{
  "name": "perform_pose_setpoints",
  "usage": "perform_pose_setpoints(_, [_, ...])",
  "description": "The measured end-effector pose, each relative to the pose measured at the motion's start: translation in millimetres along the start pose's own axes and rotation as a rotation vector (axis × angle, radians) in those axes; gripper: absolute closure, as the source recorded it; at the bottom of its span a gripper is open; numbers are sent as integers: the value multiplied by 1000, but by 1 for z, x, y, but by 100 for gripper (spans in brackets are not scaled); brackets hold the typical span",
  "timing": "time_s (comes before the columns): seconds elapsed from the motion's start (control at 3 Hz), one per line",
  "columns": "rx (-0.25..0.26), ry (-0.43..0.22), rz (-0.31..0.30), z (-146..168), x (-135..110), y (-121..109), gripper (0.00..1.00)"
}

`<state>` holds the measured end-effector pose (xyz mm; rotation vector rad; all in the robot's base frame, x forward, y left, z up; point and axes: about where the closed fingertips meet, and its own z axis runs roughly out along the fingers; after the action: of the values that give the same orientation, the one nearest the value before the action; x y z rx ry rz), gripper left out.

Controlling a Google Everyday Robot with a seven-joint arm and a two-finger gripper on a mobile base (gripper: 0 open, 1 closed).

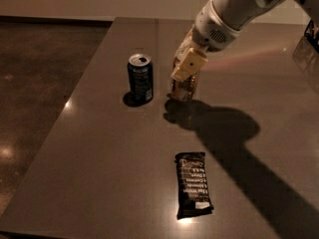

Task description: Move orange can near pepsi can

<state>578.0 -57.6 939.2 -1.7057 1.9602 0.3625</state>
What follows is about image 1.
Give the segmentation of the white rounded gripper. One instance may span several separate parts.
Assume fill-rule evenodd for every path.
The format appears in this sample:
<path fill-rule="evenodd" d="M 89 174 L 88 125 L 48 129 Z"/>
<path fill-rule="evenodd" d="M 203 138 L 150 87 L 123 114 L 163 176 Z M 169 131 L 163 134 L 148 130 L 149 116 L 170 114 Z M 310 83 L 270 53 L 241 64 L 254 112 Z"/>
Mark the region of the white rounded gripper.
<path fill-rule="evenodd" d="M 192 29 L 177 48 L 171 77 L 183 82 L 198 73 L 207 63 L 207 52 L 224 50 L 238 36 L 240 30 L 226 23 L 217 13 L 213 0 L 209 0 L 195 17 Z"/>

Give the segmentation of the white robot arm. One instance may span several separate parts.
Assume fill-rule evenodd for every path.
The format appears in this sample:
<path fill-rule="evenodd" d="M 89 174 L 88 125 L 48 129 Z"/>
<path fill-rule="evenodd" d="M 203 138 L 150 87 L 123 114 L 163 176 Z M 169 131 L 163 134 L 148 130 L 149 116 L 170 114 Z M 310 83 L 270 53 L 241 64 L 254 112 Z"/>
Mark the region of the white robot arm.
<path fill-rule="evenodd" d="M 285 0 L 209 0 L 198 12 L 174 55 L 171 77 L 179 82 L 197 73 L 209 52 L 225 49 L 245 25 Z M 319 0 L 294 0 L 319 24 Z"/>

